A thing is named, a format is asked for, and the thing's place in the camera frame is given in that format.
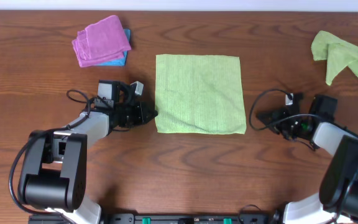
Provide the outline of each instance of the magenta folded cloth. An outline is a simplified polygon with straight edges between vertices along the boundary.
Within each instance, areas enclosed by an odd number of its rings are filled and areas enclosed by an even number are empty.
[[[109,16],[77,33],[72,42],[80,67],[88,67],[124,57],[131,49],[117,16]]]

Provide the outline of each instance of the wooden table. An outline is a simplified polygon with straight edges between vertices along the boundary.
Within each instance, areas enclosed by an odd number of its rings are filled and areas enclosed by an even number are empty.
[[[127,65],[80,68],[76,32],[112,14],[132,30]],[[139,80],[153,100],[158,54],[239,56],[247,116],[268,88],[303,91],[304,112],[323,93],[339,100],[337,121],[358,133],[358,79],[345,69],[325,84],[326,62],[314,62],[310,50],[320,30],[358,45],[358,13],[0,11],[0,223],[26,223],[9,196],[8,172],[31,131],[78,116],[83,105],[65,92],[95,94],[99,79]],[[281,105],[273,94],[257,110]],[[86,193],[110,212],[236,213],[248,203],[273,210],[317,192],[329,162],[325,151],[270,131],[159,134],[151,122],[88,151]]]

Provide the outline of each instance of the green cloth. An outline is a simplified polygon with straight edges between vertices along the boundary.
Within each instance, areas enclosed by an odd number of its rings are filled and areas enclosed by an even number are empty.
[[[327,60],[327,85],[347,66],[358,77],[358,46],[320,31],[311,44],[311,52],[314,60]]]
[[[244,134],[239,57],[157,55],[159,133]]]

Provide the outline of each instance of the table surface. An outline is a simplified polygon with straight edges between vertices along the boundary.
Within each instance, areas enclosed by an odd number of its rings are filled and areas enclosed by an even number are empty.
[[[112,14],[132,30],[127,65],[80,68],[71,41]],[[247,116],[269,88],[304,92],[304,112],[322,93],[339,100],[338,123],[358,133],[358,79],[347,68],[325,84],[326,62],[314,62],[310,50],[320,30],[358,45],[358,13],[0,11],[0,223],[26,223],[8,172],[31,131],[78,116],[83,105],[65,92],[95,94],[99,79],[139,80],[153,102],[158,54],[238,56]],[[281,105],[283,96],[272,94],[257,111]],[[236,213],[249,203],[273,210],[317,192],[329,162],[325,151],[270,131],[160,134],[151,122],[88,151],[86,193],[110,212]]]

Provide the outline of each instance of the folded cloth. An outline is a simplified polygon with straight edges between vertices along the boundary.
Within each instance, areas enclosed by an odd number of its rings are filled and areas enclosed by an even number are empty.
[[[347,66],[358,77],[358,46],[320,31],[311,44],[311,52],[314,60],[327,60],[327,85]]]
[[[131,49],[117,16],[110,16],[77,33],[72,41],[80,67],[124,58]]]
[[[244,134],[239,57],[157,55],[155,107],[160,133]]]
[[[124,29],[124,32],[125,32],[125,35],[127,36],[128,41],[129,41],[129,39],[131,38],[131,31],[129,29]],[[126,50],[126,51],[124,51],[124,57],[123,58],[112,60],[112,61],[109,61],[109,62],[100,63],[98,65],[124,66],[125,63],[126,63],[126,60],[127,60],[127,54],[128,54],[128,51]]]
[[[131,49],[117,16],[109,16],[91,24],[85,31],[91,58],[101,58]]]

